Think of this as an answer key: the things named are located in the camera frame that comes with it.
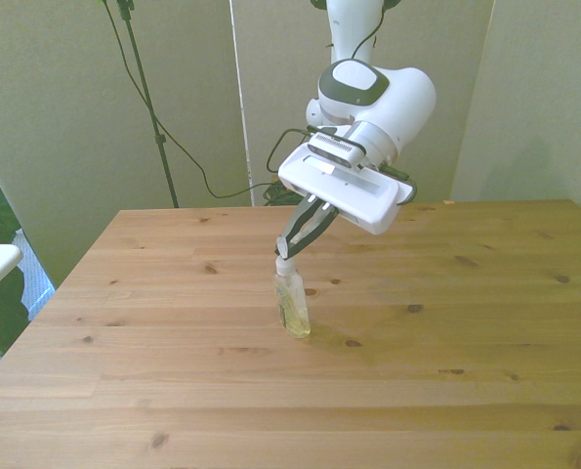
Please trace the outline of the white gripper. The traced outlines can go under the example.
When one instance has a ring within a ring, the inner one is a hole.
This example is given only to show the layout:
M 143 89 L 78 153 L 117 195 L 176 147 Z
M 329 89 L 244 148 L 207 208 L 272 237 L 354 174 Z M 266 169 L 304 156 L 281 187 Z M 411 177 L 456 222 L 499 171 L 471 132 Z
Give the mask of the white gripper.
M 347 168 L 306 145 L 285 159 L 278 176 L 288 189 L 306 195 L 277 238 L 275 253 L 282 259 L 292 258 L 321 236 L 339 210 L 342 218 L 380 235 L 412 194 L 411 186 L 390 176 L 369 168 Z M 315 196 L 325 202 L 315 202 Z

